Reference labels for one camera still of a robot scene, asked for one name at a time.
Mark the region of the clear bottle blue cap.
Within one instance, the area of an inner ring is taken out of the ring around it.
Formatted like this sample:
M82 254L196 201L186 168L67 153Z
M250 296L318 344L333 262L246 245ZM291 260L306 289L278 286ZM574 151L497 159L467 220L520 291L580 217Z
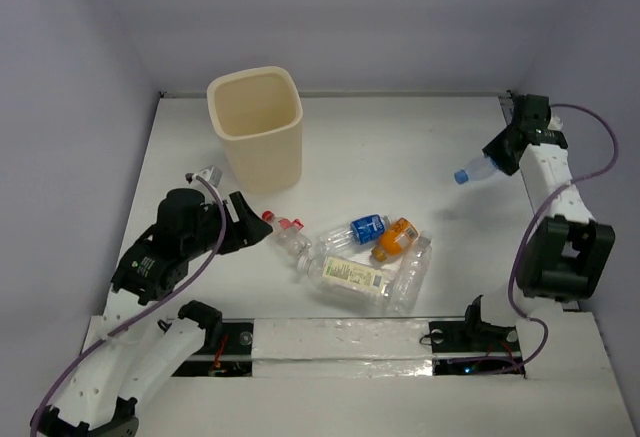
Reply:
M486 155L480 155L454 173L454 181L458 185L484 181L499 172L495 162Z

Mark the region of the clear bottle red cap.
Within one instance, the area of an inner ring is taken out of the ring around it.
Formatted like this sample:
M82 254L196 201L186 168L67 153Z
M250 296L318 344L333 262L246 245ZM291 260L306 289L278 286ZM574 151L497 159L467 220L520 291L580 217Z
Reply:
M276 216L266 210L262 213L262 220L272 227L271 236L276 244L294 260L309 252L312 242L302 232L303 224L298 219Z

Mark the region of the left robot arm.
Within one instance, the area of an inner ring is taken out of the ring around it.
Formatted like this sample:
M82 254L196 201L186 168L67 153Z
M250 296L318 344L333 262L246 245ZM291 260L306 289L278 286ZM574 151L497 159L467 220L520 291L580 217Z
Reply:
M133 436L139 411L197 351L223 338L219 310L191 300L167 318L165 305L217 255L258 244L272 232L239 192L229 201L178 188L156 221L121 257L89 343L45 395L34 436Z

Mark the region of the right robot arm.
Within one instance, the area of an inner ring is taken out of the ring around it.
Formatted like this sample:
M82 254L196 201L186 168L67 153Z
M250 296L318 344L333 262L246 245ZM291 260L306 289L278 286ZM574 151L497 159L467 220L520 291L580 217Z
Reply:
M507 284L476 297L466 309L460 336L470 348L482 349L505 337L519 319L548 301L590 298L613 248L613 227L597 221L577 188L612 166L572 175L568 142L554 113L557 108L546 96L514 96L510 122L478 158L454 175L455 182L463 185L495 174L519 173L534 210Z

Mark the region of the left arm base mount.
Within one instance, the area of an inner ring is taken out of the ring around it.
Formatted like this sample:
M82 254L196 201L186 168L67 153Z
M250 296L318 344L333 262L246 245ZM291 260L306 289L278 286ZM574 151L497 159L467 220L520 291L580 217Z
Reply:
M253 322L224 320L221 311L195 300L183 305L178 316L194 318L205 331L205 339L173 377L252 376Z

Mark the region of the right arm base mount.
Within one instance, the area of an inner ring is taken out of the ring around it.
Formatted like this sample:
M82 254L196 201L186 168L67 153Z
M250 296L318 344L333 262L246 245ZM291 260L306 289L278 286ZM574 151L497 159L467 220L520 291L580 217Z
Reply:
M481 299L467 306L462 320L431 321L419 339L435 355L436 375L525 375L516 328L485 322Z

